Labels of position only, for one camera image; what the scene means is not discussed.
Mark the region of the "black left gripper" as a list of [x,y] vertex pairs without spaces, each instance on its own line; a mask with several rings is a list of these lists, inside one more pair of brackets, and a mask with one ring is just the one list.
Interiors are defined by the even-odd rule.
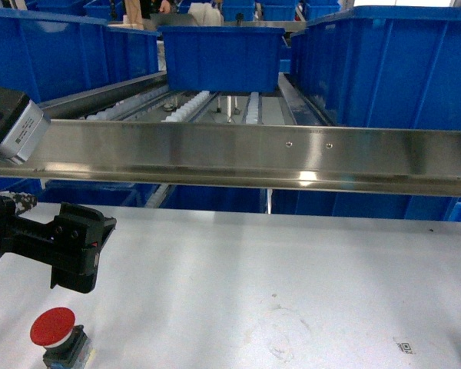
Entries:
[[13,253],[49,264],[50,288],[59,286],[82,294],[92,292],[101,251],[117,220],[96,209],[69,203],[61,204],[53,224],[21,217],[37,203],[32,194],[0,193],[0,259],[6,253]]

